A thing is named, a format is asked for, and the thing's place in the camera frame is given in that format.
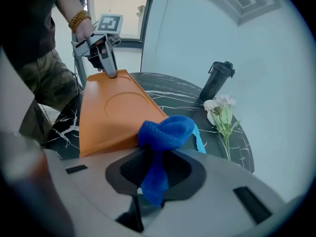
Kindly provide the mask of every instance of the man's arm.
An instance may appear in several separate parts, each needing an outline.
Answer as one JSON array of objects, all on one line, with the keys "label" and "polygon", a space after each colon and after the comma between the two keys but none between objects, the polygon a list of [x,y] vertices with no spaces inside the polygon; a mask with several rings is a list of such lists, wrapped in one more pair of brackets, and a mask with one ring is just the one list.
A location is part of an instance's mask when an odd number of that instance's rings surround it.
[{"label": "man's arm", "polygon": [[[57,0],[56,6],[68,23],[79,11],[83,10],[79,0]],[[88,18],[84,19],[76,28],[78,41],[86,39],[93,31],[94,26],[92,25],[91,20]]]}]

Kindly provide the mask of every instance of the orange tray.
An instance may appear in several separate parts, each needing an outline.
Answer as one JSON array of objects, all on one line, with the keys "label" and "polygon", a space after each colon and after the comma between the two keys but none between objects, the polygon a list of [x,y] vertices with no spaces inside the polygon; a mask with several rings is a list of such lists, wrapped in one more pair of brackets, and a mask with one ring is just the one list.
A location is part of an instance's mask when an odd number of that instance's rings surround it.
[{"label": "orange tray", "polygon": [[106,73],[89,76],[80,112],[80,157],[136,147],[144,121],[166,118],[126,70],[114,79]]}]

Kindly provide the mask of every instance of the white flower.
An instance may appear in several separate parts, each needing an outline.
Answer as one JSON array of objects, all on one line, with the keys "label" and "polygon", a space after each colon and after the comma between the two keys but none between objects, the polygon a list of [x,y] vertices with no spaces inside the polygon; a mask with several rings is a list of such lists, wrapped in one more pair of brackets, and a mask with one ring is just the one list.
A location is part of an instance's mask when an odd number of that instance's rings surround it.
[{"label": "white flower", "polygon": [[212,111],[213,109],[219,106],[215,100],[206,100],[203,105],[204,105],[204,109],[207,112]]},{"label": "white flower", "polygon": [[213,117],[212,117],[212,115],[211,115],[211,112],[207,112],[207,120],[213,125],[213,126],[216,126],[216,124],[215,124],[215,121],[214,121],[214,119],[213,119]]},{"label": "white flower", "polygon": [[235,105],[236,100],[234,98],[230,98],[229,95],[221,95],[219,98],[216,98],[216,102],[221,109],[224,109],[227,105]]}]

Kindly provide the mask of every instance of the camouflage shorts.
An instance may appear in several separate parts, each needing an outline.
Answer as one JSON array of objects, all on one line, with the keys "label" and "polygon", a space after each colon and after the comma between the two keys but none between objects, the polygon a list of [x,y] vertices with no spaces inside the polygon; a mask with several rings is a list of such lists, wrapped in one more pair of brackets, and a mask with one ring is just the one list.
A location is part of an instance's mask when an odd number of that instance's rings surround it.
[{"label": "camouflage shorts", "polygon": [[62,111],[78,94],[77,82],[55,49],[23,66],[17,73],[35,95],[22,121],[20,133],[44,146],[52,124],[38,104]]}]

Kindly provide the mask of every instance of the black t-shirt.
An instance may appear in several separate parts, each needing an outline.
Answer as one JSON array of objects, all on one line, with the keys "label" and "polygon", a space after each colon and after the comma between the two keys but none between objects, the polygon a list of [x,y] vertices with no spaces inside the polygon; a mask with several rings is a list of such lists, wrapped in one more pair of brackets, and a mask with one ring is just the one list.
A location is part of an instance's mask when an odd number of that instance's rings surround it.
[{"label": "black t-shirt", "polygon": [[1,19],[1,43],[15,69],[55,48],[51,10],[56,0],[7,0]]}]

